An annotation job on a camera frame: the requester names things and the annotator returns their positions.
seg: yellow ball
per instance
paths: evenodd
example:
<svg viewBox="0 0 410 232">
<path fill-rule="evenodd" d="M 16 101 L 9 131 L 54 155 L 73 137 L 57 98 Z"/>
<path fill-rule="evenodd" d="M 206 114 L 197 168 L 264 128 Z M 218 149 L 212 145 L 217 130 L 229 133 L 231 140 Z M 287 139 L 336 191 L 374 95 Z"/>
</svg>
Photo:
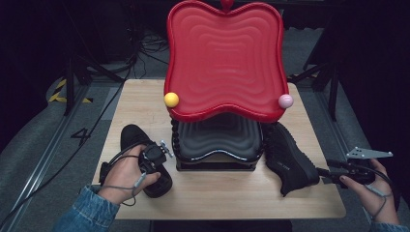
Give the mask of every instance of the yellow ball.
<svg viewBox="0 0 410 232">
<path fill-rule="evenodd" d="M 177 94 L 169 92 L 163 97 L 163 101 L 165 102 L 166 106 L 173 108 L 177 106 L 179 102 L 179 97 Z"/>
</svg>

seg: wavy red tray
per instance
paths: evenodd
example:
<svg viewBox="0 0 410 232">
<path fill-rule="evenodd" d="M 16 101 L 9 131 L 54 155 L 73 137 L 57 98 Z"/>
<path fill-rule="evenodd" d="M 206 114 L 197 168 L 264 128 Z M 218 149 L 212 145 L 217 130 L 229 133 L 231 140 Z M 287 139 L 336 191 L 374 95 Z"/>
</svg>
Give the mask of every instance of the wavy red tray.
<svg viewBox="0 0 410 232">
<path fill-rule="evenodd" d="M 184 1 L 169 13 L 167 27 L 170 63 L 164 94 L 179 98 L 168 107 L 172 118 L 194 122 L 232 112 L 272 123 L 282 116 L 278 99 L 288 87 L 277 10 L 264 3 L 230 11 Z"/>
</svg>

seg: wooden table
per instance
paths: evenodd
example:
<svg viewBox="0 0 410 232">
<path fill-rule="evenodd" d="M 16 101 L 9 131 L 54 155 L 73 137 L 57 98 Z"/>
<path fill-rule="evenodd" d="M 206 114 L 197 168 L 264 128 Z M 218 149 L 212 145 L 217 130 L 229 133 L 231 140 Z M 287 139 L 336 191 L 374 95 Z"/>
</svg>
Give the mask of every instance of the wooden table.
<svg viewBox="0 0 410 232">
<path fill-rule="evenodd" d="M 318 167 L 327 168 L 296 86 L 289 84 L 294 105 L 279 120 L 294 136 L 299 148 Z M 170 117 L 162 100 L 163 80 L 128 80 L 111 123 L 93 183 L 98 183 L 100 166 L 120 151 L 121 130 L 139 125 L 152 140 L 163 139 L 171 147 Z M 258 219 L 258 218 L 342 218 L 345 209 L 335 185 L 291 191 L 282 197 L 280 178 L 262 158 L 253 172 L 179 172 L 176 160 L 164 164 L 174 185 L 166 195 L 152 199 L 141 192 L 136 204 L 123 206 L 118 219 Z"/>
</svg>

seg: denim sleeve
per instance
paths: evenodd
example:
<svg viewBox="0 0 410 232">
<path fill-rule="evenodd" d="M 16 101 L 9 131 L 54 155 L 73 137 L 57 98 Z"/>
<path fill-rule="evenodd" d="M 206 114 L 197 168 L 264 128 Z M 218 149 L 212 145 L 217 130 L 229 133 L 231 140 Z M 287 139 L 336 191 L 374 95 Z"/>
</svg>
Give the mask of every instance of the denim sleeve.
<svg viewBox="0 0 410 232">
<path fill-rule="evenodd" d="M 370 232 L 409 232 L 409 228 L 402 225 L 372 222 Z"/>
<path fill-rule="evenodd" d="M 68 212 L 60 217 L 52 231 L 108 231 L 119 205 L 96 195 L 99 188 L 84 187 Z"/>
</svg>

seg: person's right hand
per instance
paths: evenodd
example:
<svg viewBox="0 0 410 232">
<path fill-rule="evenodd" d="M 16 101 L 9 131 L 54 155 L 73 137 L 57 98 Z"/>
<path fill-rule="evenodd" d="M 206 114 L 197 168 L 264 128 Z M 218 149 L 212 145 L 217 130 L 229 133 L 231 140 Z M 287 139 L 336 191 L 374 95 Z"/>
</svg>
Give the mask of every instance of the person's right hand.
<svg viewBox="0 0 410 232">
<path fill-rule="evenodd" d="M 386 168 L 377 160 L 372 159 L 371 164 L 374 169 L 380 171 L 387 176 Z M 364 185 L 357 183 L 347 176 L 341 176 L 340 180 L 347 185 L 350 189 L 355 191 L 359 199 L 361 200 L 363 206 L 368 211 L 368 213 L 373 217 L 380 208 L 383 206 L 384 198 L 377 195 L 376 193 L 367 189 Z M 376 175 L 375 181 L 371 184 L 375 189 L 383 192 L 387 196 L 387 201 L 383 209 L 373 220 L 376 222 L 385 222 L 391 224 L 399 224 L 397 213 L 395 210 L 395 200 L 393 197 L 392 189 L 389 184 L 383 180 L 383 178 Z"/>
<path fill-rule="evenodd" d="M 145 145 L 135 146 L 129 149 L 123 156 L 139 156 L 144 148 Z M 114 204 L 120 205 L 122 202 L 139 194 L 145 187 L 154 184 L 160 175 L 160 172 L 148 174 L 142 182 L 142 185 L 136 190 L 104 188 L 109 186 L 129 188 L 132 187 L 141 177 L 141 170 L 138 166 L 138 158 L 119 159 L 106 176 L 103 187 L 99 192 L 99 196 Z"/>
</svg>

